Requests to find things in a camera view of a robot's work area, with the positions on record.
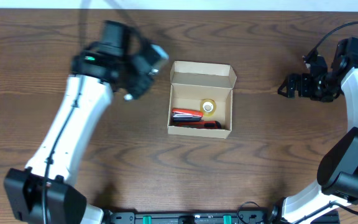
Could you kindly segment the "red stapler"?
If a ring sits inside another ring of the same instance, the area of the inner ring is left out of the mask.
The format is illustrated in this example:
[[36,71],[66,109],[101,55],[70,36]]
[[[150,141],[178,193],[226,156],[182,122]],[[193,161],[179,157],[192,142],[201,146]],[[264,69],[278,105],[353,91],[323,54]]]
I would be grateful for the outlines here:
[[203,113],[197,110],[172,109],[173,122],[198,122],[201,121]]

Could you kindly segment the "clear tape roll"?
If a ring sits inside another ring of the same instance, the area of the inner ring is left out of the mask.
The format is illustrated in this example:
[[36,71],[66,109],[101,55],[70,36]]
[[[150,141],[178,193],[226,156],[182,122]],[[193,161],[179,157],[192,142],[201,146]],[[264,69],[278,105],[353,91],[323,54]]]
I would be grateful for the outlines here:
[[203,99],[200,102],[200,111],[204,116],[212,116],[216,111],[216,102],[212,99]]

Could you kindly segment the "red utility knife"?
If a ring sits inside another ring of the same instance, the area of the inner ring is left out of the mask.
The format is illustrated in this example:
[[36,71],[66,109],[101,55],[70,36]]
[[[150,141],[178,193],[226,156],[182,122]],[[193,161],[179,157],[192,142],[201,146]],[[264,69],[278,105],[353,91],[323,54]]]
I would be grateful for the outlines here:
[[196,129],[221,129],[222,126],[218,121],[194,121],[194,122],[177,122],[175,126]]

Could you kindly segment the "black marker pen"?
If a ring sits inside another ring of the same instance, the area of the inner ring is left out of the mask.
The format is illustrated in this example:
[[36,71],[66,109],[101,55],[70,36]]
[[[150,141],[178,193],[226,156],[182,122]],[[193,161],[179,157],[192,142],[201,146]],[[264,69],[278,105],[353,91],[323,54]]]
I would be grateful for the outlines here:
[[129,94],[129,93],[127,93],[126,95],[124,95],[124,100],[125,101],[132,101],[134,99],[134,97],[131,95],[131,94]]

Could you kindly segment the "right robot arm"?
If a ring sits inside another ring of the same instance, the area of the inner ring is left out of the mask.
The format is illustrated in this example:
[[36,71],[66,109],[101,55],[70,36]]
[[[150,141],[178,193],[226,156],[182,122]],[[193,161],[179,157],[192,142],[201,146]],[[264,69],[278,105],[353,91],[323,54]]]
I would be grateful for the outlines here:
[[268,223],[334,223],[337,208],[358,215],[350,208],[358,205],[358,38],[339,41],[330,66],[317,50],[303,60],[309,72],[288,75],[278,94],[323,103],[344,96],[347,133],[322,158],[316,180],[296,195],[279,200]]

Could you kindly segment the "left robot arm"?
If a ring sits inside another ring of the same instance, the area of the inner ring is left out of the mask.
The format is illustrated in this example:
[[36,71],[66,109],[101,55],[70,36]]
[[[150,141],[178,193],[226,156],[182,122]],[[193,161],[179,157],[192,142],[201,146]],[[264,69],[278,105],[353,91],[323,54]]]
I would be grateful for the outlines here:
[[10,169],[4,190],[15,219],[26,223],[111,223],[112,212],[90,204],[76,188],[94,129],[114,92],[140,98],[168,61],[139,30],[106,21],[101,38],[73,57],[64,98],[37,152],[22,170]]

